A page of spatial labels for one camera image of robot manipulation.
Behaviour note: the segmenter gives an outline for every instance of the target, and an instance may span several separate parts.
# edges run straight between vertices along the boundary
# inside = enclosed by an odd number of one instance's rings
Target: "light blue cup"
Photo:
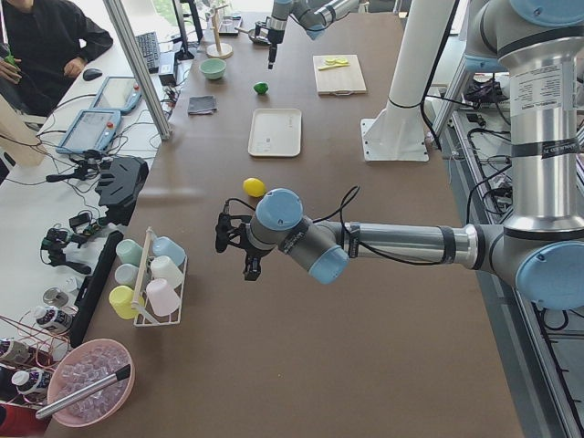
[[[140,266],[142,259],[142,247],[131,239],[124,239],[116,246],[116,254],[122,264]]]
[[[152,252],[157,257],[168,256],[177,266],[182,265],[184,258],[186,257],[184,249],[166,236],[156,237],[154,239],[154,243],[152,244]]]

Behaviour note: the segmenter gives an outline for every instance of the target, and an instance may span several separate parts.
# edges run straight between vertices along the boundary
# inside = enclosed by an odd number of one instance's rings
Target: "pink bowl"
[[[81,344],[76,349],[73,349],[57,366],[55,373],[51,379],[51,382],[48,385],[48,392],[47,392],[47,401],[48,403],[55,402],[57,400],[57,395],[61,391],[61,389],[67,384],[66,380],[61,375],[63,367],[66,365],[75,365],[83,359],[83,357],[89,353],[90,351],[94,350],[96,347],[115,347],[117,349],[121,349],[128,355],[128,360],[130,362],[130,377],[128,378],[128,386],[126,386],[125,391],[121,394],[120,399],[114,404],[114,406],[101,415],[97,420],[92,422],[85,422],[82,418],[69,413],[67,408],[63,409],[59,412],[55,412],[53,414],[53,418],[63,424],[64,426],[68,427],[83,427],[89,426],[95,422],[100,422],[101,420],[108,418],[112,415],[115,411],[117,411],[121,405],[126,401],[128,396],[130,395],[131,388],[134,386],[134,379],[136,377],[136,373],[134,371],[134,362],[131,359],[130,353],[128,350],[121,345],[119,342],[113,339],[94,339],[90,340],[84,344]]]

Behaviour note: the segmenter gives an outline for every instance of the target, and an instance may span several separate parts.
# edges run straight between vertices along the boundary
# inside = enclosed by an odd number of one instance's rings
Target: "yellow cup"
[[[109,303],[122,319],[133,319],[138,316],[138,310],[131,308],[131,299],[134,291],[131,287],[118,286],[109,292]],[[144,306],[144,298],[139,297],[139,302]]]

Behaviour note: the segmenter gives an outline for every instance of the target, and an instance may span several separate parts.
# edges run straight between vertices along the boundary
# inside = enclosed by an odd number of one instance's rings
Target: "small bottle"
[[[71,328],[73,317],[55,306],[38,306],[35,310],[36,323],[53,334],[60,335]]]
[[[18,393],[31,402],[41,402],[47,397],[48,384],[52,374],[47,370],[33,368],[29,371],[17,371],[12,376]]]
[[[0,361],[13,367],[36,366],[37,361],[42,365],[53,363],[51,355],[46,351],[10,338],[0,339]]]

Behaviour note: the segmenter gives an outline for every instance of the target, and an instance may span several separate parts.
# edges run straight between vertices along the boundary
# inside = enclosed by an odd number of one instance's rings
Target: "person's hand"
[[[13,66],[9,62],[4,61],[0,58],[0,78],[6,79],[8,82],[17,84],[20,82],[22,76],[18,74],[20,68]]]
[[[71,59],[63,68],[63,74],[68,78],[76,78],[87,65],[87,61],[81,57]]]

